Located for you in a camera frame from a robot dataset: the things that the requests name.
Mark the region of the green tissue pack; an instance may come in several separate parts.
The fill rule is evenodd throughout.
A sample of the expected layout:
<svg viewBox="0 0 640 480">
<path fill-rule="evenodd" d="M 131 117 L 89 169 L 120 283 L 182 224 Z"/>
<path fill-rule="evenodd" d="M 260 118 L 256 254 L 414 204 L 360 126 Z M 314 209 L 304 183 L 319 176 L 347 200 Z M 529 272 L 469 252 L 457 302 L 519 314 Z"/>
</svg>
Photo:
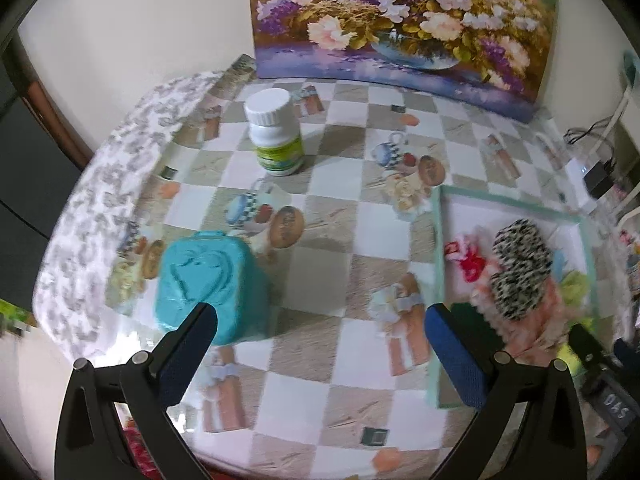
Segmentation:
<svg viewBox="0 0 640 480">
<path fill-rule="evenodd" d="M 582 361 L 568 344 L 562 344 L 556 357 L 565 362 L 573 377 L 577 377 L 584 372 Z"/>
</svg>

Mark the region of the pink white fuzzy cloth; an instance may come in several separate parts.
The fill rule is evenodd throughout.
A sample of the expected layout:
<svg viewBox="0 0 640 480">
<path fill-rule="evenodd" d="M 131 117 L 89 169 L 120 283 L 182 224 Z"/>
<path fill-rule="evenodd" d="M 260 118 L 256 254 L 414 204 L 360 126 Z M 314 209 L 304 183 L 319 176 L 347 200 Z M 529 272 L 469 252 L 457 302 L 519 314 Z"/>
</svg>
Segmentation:
<svg viewBox="0 0 640 480">
<path fill-rule="evenodd" d="M 504 351 L 516 362 L 547 366 L 567 342 L 568 331 L 578 321 L 579 312 L 567 307 L 559 285 L 549 276 L 541 285 L 535 307 L 516 315 L 501 313 L 490 282 L 500 270 L 497 259 L 489 258 L 473 285 L 470 304 L 496 331 L 504 343 Z"/>
</svg>

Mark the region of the lime green cloth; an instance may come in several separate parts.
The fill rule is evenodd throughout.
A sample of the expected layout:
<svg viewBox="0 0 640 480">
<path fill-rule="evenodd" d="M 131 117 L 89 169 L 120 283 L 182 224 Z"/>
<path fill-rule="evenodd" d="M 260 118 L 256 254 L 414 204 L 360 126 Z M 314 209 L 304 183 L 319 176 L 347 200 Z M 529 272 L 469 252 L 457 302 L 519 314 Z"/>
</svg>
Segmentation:
<svg viewBox="0 0 640 480">
<path fill-rule="evenodd" d="M 560 293 L 569 308 L 580 308 L 590 293 L 590 281 L 585 273 L 573 270 L 567 272 L 560 281 Z"/>
</svg>

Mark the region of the yellow green sponge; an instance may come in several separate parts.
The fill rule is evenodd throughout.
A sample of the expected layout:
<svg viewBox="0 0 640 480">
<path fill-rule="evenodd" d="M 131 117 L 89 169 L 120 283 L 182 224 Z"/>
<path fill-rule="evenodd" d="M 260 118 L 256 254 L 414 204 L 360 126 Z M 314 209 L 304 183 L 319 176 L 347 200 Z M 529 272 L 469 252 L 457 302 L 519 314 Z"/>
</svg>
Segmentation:
<svg viewBox="0 0 640 480">
<path fill-rule="evenodd" d="M 452 304 L 451 314 L 461 325 L 462 332 L 472 340 L 477 349 L 494 354 L 504 349 L 506 344 L 484 316 L 468 302 Z"/>
</svg>

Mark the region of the leopard print scrunchie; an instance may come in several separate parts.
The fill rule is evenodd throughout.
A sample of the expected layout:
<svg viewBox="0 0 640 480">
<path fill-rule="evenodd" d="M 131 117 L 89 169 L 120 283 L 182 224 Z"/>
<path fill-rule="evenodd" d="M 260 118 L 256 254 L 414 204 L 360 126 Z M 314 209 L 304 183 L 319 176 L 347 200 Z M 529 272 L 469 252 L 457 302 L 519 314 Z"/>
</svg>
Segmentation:
<svg viewBox="0 0 640 480">
<path fill-rule="evenodd" d="M 544 296 L 552 252 L 536 223 L 518 219 L 497 232 L 492 244 L 499 270 L 490 277 L 497 311 L 518 321 L 534 310 Z"/>
</svg>

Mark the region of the blue face mask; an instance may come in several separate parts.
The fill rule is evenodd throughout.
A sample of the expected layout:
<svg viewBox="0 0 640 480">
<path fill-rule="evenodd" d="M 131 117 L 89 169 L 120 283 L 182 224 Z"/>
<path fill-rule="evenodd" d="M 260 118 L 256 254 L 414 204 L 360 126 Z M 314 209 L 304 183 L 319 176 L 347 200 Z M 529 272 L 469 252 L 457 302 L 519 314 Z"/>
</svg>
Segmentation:
<svg viewBox="0 0 640 480">
<path fill-rule="evenodd" d="M 556 284 L 560 284 L 564 274 L 566 258 L 561 249 L 555 249 L 552 255 L 550 275 Z"/>
</svg>

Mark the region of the teal shallow tray box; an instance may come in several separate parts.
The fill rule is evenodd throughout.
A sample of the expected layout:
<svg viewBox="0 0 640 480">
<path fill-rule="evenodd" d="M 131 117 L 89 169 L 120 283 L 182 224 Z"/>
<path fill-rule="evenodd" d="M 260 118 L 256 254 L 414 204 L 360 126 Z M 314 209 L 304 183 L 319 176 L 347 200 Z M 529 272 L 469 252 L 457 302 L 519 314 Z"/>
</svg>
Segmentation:
<svg viewBox="0 0 640 480">
<path fill-rule="evenodd" d="M 518 362 L 570 356 L 568 331 L 600 322 L 587 222 L 577 214 L 443 185 L 432 196 L 434 298 Z"/>
</svg>

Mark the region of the black power adapter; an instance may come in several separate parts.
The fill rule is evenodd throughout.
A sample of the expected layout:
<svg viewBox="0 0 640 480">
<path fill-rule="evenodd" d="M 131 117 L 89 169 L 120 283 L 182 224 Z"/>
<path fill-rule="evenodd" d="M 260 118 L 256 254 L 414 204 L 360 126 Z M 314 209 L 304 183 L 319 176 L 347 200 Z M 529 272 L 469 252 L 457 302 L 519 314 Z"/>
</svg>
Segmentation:
<svg viewBox="0 0 640 480">
<path fill-rule="evenodd" d="M 624 181 L 616 174 L 614 160 L 596 162 L 585 174 L 584 182 L 587 192 L 594 200 L 598 200 L 611 189 L 623 188 Z"/>
</svg>

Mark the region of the teal plastic toy case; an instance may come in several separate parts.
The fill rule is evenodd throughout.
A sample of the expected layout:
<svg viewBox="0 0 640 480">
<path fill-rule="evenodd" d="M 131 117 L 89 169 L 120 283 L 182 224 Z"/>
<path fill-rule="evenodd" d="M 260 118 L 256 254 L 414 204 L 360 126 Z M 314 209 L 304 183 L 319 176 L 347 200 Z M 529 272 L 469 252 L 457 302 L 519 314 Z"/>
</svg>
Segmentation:
<svg viewBox="0 0 640 480">
<path fill-rule="evenodd" d="M 215 346 L 271 336 L 270 281 L 239 237 L 197 232 L 164 251 L 154 307 L 157 324 L 166 332 L 175 330 L 198 304 L 216 311 Z"/>
</svg>

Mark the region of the white power strip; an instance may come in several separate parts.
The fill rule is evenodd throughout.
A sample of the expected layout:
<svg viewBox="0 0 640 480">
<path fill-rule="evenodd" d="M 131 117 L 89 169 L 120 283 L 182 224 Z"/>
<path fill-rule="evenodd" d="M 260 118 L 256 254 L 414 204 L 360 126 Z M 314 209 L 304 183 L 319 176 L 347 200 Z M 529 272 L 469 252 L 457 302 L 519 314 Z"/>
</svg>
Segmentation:
<svg viewBox="0 0 640 480">
<path fill-rule="evenodd" d="M 587 169 L 582 162 L 571 158 L 565 164 L 568 182 L 573 189 L 577 208 L 583 214 L 590 214 L 597 208 L 597 201 L 589 194 L 585 182 Z"/>
</svg>

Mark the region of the patterned tablecloth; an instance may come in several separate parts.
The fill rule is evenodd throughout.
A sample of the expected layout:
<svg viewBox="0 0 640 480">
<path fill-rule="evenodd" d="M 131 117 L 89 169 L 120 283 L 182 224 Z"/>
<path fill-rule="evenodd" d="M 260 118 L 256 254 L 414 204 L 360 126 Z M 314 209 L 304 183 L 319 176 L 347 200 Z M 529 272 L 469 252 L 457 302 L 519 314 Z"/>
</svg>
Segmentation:
<svg viewBox="0 0 640 480">
<path fill-rule="evenodd" d="M 525 364 L 582 324 L 637 325 L 628 254 L 550 118 L 412 91 L 223 73 L 161 84 L 58 219 L 36 318 L 72 361 L 150 350 L 201 302 L 218 332 L 169 410 L 193 452 L 254 478 L 423 479 L 472 412 L 423 331 L 454 307 Z"/>
</svg>

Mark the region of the white pill bottle green label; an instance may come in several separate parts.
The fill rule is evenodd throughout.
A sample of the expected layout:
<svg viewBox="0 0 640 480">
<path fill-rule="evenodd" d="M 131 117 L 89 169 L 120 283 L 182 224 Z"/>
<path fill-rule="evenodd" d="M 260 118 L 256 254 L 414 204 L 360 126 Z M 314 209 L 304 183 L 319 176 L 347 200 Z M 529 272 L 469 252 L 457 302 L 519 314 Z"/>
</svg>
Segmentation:
<svg viewBox="0 0 640 480">
<path fill-rule="evenodd" d="M 277 177 L 299 170 L 305 154 L 291 93 L 281 88 L 259 91 L 246 99 L 244 113 L 259 165 Z"/>
</svg>

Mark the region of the flower painting canvas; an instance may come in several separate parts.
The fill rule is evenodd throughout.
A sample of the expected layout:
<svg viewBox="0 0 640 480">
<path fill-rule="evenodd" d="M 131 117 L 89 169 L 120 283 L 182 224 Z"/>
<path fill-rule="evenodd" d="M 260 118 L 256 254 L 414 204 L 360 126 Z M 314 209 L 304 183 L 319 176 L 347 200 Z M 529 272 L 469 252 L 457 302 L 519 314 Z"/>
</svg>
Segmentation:
<svg viewBox="0 0 640 480">
<path fill-rule="evenodd" d="M 390 84 L 529 122 L 557 3 L 250 0 L 257 73 Z"/>
</svg>

